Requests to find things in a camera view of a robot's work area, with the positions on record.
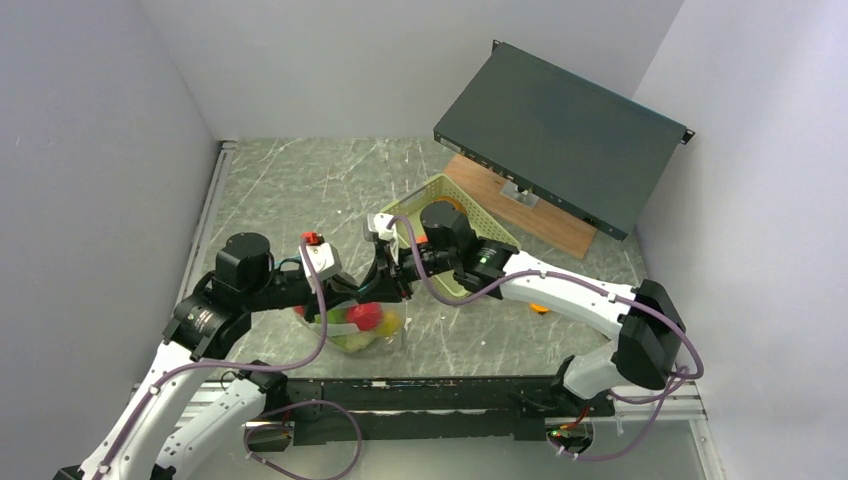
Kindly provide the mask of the yellow lemon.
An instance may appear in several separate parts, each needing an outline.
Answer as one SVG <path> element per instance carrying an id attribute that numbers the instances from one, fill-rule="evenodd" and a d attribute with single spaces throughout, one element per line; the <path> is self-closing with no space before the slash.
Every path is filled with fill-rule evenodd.
<path id="1" fill-rule="evenodd" d="M 378 326 L 374 329 L 375 333 L 381 337 L 389 338 L 395 335 L 404 327 L 404 321 L 394 310 L 383 312 L 382 319 Z"/>

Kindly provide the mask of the green white cabbage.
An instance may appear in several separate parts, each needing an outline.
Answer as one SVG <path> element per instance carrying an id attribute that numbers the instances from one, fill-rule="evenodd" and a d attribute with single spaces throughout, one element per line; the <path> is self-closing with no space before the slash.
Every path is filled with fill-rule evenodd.
<path id="1" fill-rule="evenodd" d="M 376 339 L 377 336 L 372 332 L 355 332 L 329 337 L 329 340 L 345 353 L 359 352 L 370 346 Z"/>

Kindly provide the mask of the clear blue-zip bag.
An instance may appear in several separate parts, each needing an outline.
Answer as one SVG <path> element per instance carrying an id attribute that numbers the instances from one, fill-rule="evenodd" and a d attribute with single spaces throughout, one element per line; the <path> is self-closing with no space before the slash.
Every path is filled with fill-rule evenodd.
<path id="1" fill-rule="evenodd" d="M 407 321 L 394 306 L 370 302 L 347 301 L 328 308 L 322 317 L 318 307 L 307 314 L 306 307 L 292 308 L 297 321 L 313 336 L 322 332 L 326 347 L 349 355 L 382 355 L 398 349 L 403 343 Z"/>

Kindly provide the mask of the green bell pepper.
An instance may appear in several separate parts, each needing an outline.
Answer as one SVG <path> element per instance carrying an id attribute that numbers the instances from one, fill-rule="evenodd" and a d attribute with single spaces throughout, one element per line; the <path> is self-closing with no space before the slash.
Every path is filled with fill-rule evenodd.
<path id="1" fill-rule="evenodd" d="M 346 325 L 347 308 L 334 308 L 326 312 L 326 320 L 329 325 Z"/>

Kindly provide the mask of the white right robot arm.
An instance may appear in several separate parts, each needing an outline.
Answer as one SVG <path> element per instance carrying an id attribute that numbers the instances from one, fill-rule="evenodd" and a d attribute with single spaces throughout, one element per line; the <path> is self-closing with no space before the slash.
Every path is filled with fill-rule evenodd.
<path id="1" fill-rule="evenodd" d="M 516 246 L 478 235 L 447 201 L 419 215 L 423 243 L 399 245 L 414 233 L 409 219 L 370 214 L 364 236 L 374 260 L 357 297 L 399 303 L 420 283 L 440 303 L 460 307 L 484 297 L 536 304 L 576 320 L 606 338 L 595 350 L 566 358 L 551 388 L 557 411 L 574 415 L 589 400 L 618 386 L 663 391 L 687 374 L 675 369 L 689 342 L 664 288 L 645 280 L 633 287 L 590 279 L 545 263 Z"/>

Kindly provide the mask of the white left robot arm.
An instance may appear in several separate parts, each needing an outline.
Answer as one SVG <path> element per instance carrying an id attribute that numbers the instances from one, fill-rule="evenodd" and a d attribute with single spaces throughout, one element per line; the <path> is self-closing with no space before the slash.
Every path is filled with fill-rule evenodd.
<path id="1" fill-rule="evenodd" d="M 186 479 L 222 436 L 258 416 L 279 417 L 287 406 L 287 372 L 312 363 L 324 349 L 323 321 L 314 349 L 287 364 L 228 360 L 256 312 L 301 306 L 327 317 L 341 301 L 333 283 L 342 271 L 337 249 L 317 233 L 302 235 L 295 268 L 283 269 L 269 240 L 254 232 L 230 237 L 216 264 L 174 308 L 139 388 L 115 425 L 80 464 L 58 479 Z"/>

